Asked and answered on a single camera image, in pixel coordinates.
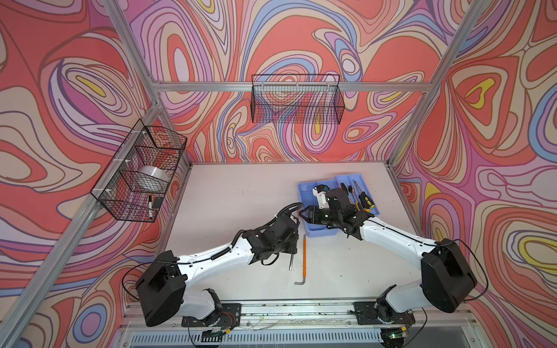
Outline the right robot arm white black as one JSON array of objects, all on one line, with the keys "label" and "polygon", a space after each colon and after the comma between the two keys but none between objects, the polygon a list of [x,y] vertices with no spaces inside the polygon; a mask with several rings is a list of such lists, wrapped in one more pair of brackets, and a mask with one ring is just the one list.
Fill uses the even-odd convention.
[{"label": "right robot arm white black", "polygon": [[436,307],[453,313],[477,286],[477,278],[454,240],[436,242],[400,230],[351,203],[342,188],[313,187],[317,203],[300,214],[306,223],[339,229],[360,241],[373,243],[405,259],[421,278],[387,288],[376,300],[378,319],[392,322],[400,313]]}]

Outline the orange sleeved hex key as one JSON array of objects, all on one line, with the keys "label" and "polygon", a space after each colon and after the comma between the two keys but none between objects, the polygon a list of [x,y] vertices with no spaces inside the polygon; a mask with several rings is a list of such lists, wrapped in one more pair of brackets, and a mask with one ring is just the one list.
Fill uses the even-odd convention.
[{"label": "orange sleeved hex key", "polygon": [[302,281],[296,281],[294,283],[294,285],[296,286],[303,286],[306,283],[306,278],[307,278],[307,256],[308,256],[308,252],[307,252],[307,236],[304,235],[303,236],[303,268],[302,268],[302,274],[303,274],[303,279]]}]

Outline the white pink tool box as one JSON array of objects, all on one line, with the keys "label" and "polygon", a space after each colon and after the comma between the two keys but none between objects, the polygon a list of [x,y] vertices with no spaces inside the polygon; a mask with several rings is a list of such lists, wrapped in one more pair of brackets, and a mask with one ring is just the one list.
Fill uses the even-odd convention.
[{"label": "white pink tool box", "polygon": [[361,174],[303,182],[298,185],[298,196],[303,203],[300,213],[310,238],[333,236],[361,218],[379,215]]}]

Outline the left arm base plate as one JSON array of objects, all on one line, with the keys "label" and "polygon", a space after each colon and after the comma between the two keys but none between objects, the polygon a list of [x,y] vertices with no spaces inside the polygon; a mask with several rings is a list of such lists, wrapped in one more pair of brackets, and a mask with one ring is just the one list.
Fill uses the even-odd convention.
[{"label": "left arm base plate", "polygon": [[222,328],[233,329],[241,323],[242,304],[239,302],[225,303],[218,307],[206,319],[183,317],[181,326],[184,328]]}]

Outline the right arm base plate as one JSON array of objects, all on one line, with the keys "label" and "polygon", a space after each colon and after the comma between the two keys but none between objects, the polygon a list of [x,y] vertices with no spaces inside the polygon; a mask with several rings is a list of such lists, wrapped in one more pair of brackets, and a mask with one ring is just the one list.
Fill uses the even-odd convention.
[{"label": "right arm base plate", "polygon": [[412,326],[416,323],[411,311],[397,313],[387,303],[382,302],[354,302],[350,313],[356,317],[358,325]]}]

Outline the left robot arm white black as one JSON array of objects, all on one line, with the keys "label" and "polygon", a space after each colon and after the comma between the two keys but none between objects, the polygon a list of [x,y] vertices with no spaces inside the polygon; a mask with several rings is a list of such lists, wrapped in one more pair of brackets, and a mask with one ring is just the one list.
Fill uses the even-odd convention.
[{"label": "left robot arm white black", "polygon": [[240,230],[231,242],[193,255],[170,250],[156,256],[136,282],[145,324],[158,326],[174,316],[190,317],[211,326],[223,314],[215,290],[190,290],[196,284],[235,268],[259,262],[273,265],[281,254],[295,255],[303,203],[283,207],[268,223]]}]

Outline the large screwdriver black yellow handle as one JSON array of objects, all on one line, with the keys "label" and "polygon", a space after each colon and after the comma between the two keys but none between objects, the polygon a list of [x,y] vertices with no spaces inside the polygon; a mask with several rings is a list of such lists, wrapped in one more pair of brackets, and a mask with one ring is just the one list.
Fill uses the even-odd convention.
[{"label": "large screwdriver black yellow handle", "polygon": [[373,213],[375,209],[374,201],[371,197],[361,189],[356,181],[353,181],[353,188],[355,191],[356,198],[358,200],[359,206],[362,210],[366,211],[367,213]]}]

